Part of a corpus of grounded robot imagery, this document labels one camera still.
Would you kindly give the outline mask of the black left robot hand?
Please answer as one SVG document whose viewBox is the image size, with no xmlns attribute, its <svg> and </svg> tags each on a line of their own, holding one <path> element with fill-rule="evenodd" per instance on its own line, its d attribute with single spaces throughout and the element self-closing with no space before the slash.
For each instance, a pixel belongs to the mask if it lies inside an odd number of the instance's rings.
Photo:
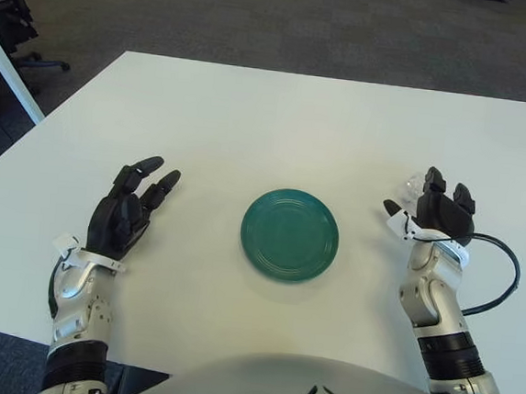
<svg viewBox="0 0 526 394">
<path fill-rule="evenodd" d="M 141 181 L 161 168 L 163 162 L 162 157 L 153 156 L 119 170 L 111 190 L 99 201 L 89 221 L 85 243 L 88 252 L 115 261 L 129 253 L 148 229 L 152 212 L 181 178 L 181 172 L 173 170 L 138 196 Z"/>
</svg>

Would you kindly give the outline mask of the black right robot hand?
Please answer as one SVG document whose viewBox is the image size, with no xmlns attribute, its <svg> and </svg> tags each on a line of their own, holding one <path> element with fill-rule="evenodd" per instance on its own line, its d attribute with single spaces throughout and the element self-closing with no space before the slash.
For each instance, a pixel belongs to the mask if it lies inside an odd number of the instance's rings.
<svg viewBox="0 0 526 394">
<path fill-rule="evenodd" d="M 386 225 L 404 242 L 445 242 L 463 250 L 475 233 L 476 203 L 462 183 L 447 196 L 446 181 L 439 169 L 411 177 L 401 187 L 403 202 L 386 199 Z"/>
</svg>

